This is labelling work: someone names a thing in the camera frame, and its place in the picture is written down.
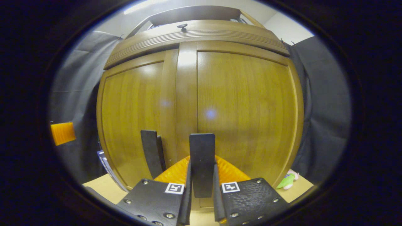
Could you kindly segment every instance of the orange object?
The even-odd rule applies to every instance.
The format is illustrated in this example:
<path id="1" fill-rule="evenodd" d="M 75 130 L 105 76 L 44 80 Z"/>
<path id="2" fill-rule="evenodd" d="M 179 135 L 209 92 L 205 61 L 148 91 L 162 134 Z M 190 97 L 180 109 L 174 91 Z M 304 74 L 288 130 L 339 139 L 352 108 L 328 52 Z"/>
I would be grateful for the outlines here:
<path id="1" fill-rule="evenodd" d="M 56 146 L 76 139 L 72 122 L 53 124 L 50 128 Z"/>
<path id="2" fill-rule="evenodd" d="M 167 170 L 157 176 L 154 180 L 165 183 L 185 184 L 189 159 L 190 156 L 187 156 L 186 158 L 178 161 L 176 164 L 169 167 Z M 233 181 L 246 181 L 251 179 L 243 171 L 223 158 L 215 155 L 215 159 L 216 163 L 218 164 L 219 184 Z"/>

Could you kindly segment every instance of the cabinet top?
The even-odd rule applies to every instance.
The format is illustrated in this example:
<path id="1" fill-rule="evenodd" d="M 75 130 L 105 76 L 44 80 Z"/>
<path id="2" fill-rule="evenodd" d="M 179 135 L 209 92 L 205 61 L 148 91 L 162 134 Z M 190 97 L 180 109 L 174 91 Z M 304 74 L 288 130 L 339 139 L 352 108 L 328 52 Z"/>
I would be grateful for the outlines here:
<path id="1" fill-rule="evenodd" d="M 152 27 L 194 20 L 238 20 L 240 22 L 241 15 L 250 20 L 253 25 L 264 28 L 262 24 L 240 9 L 225 6 L 186 6 L 160 12 L 145 18 L 128 34 L 126 39 L 134 36 L 147 22 L 151 22 Z"/>

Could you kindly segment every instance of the wooden door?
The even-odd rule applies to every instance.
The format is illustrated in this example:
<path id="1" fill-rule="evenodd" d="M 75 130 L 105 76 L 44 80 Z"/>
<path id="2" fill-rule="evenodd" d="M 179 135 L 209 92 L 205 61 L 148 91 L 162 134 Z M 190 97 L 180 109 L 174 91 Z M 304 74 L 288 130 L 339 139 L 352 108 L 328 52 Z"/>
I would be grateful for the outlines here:
<path id="1" fill-rule="evenodd" d="M 107 70 L 101 79 L 97 123 L 101 145 L 119 180 L 132 189 L 151 178 L 140 131 L 162 137 L 166 167 L 177 162 L 174 96 L 178 50 L 162 51 Z"/>
<path id="2" fill-rule="evenodd" d="M 303 99 L 292 62 L 223 41 L 182 42 L 176 77 L 178 159 L 190 133 L 214 133 L 216 154 L 277 186 L 299 148 Z"/>

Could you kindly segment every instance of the black curtain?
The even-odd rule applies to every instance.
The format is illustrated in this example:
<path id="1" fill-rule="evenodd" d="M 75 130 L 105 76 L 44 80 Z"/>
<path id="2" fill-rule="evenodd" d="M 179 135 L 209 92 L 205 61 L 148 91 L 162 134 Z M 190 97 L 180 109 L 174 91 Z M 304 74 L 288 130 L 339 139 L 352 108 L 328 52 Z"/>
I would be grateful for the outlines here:
<path id="1" fill-rule="evenodd" d="M 73 122 L 76 140 L 56 147 L 79 183 L 106 174 L 96 152 L 96 97 L 103 66 L 121 38 L 99 31 L 87 34 L 58 70 L 50 94 L 49 121 Z"/>
<path id="2" fill-rule="evenodd" d="M 304 100 L 304 127 L 292 169 L 313 184 L 337 165 L 351 127 L 351 94 L 346 74 L 318 37 L 288 45 L 299 74 Z"/>

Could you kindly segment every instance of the green toy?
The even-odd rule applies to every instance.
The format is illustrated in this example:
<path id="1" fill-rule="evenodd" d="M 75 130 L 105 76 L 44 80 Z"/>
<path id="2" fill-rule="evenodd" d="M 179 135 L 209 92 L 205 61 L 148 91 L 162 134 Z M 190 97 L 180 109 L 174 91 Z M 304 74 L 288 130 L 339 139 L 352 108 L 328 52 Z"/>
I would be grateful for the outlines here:
<path id="1" fill-rule="evenodd" d="M 296 173 L 295 171 L 289 169 L 289 171 L 285 175 L 285 178 L 283 178 L 283 180 L 277 186 L 277 189 L 283 188 L 285 190 L 288 190 L 290 187 L 293 186 L 293 181 L 297 180 L 299 176 L 299 173 Z"/>

